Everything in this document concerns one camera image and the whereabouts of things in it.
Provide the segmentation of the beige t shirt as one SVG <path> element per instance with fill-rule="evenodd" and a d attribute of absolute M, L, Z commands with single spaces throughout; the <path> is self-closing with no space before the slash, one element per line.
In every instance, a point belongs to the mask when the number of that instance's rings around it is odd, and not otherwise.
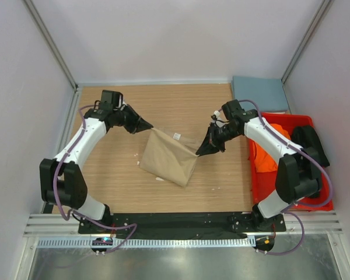
<path fill-rule="evenodd" d="M 186 187 L 195 168 L 201 141 L 164 128 L 152 128 L 139 167 Z"/>

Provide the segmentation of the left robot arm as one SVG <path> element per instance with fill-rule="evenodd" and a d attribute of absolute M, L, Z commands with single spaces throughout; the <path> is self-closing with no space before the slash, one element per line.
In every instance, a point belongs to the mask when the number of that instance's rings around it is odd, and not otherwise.
<path fill-rule="evenodd" d="M 136 134 L 153 126 L 144 120 L 120 92 L 103 90 L 93 105 L 78 111 L 82 123 L 70 142 L 56 156 L 40 163 L 41 198 L 55 205 L 64 220 L 76 215 L 91 222 L 99 233 L 112 226 L 110 208 L 88 193 L 82 168 L 97 143 L 110 129 L 123 127 Z"/>

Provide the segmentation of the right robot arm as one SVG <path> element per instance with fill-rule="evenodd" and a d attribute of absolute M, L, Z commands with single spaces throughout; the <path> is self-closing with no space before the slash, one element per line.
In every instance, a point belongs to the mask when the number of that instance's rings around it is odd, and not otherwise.
<path fill-rule="evenodd" d="M 323 168 L 318 151 L 284 137 L 257 108 L 246 111 L 238 100 L 225 103 L 212 114 L 196 154 L 224 152 L 225 143 L 241 135 L 261 146 L 278 166 L 274 190 L 251 212 L 252 227 L 264 231 L 284 210 L 321 190 Z"/>

